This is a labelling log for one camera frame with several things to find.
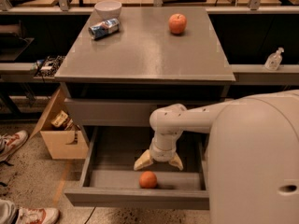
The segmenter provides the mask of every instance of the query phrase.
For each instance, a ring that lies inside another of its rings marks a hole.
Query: white bowl
[[[103,20],[117,19],[121,14],[121,2],[103,1],[98,2],[94,9]]]

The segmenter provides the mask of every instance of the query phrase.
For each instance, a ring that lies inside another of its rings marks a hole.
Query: sneaker
[[[59,218],[57,208],[20,208],[16,224],[54,224]]]
[[[19,131],[13,135],[0,135],[0,161],[7,161],[10,156],[17,151],[28,139],[28,132]]]

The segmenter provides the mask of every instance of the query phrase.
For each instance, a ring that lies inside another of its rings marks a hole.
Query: cardboard box
[[[53,159],[85,159],[88,145],[85,142],[82,131],[77,131],[78,141],[74,142],[75,131],[54,131],[53,126],[50,123],[61,110],[67,113],[64,99],[64,93],[62,89],[59,88],[51,96],[49,103],[31,134],[31,137],[40,132]]]

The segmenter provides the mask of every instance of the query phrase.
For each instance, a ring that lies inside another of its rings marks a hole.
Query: can
[[[89,34],[93,40],[102,38],[106,35],[115,33],[120,29],[120,22],[118,19],[110,19],[101,21],[88,28]]]

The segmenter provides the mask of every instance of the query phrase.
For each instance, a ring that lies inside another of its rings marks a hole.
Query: spray bottle
[[[264,67],[270,71],[276,71],[282,60],[281,52],[284,52],[284,49],[278,48],[277,52],[269,55],[267,61],[264,64]]]

